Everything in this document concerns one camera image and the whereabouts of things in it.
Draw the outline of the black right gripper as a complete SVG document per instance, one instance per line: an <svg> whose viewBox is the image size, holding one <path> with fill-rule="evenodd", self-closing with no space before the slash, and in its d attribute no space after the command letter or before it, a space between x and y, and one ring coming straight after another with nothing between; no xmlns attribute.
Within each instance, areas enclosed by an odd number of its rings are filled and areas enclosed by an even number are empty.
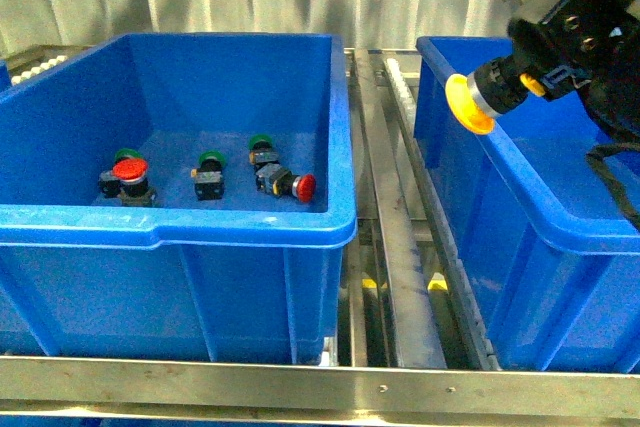
<svg viewBox="0 0 640 427"><path fill-rule="evenodd" d="M576 93L618 142L639 139L639 0L509 0L519 72L547 101Z"/></svg>

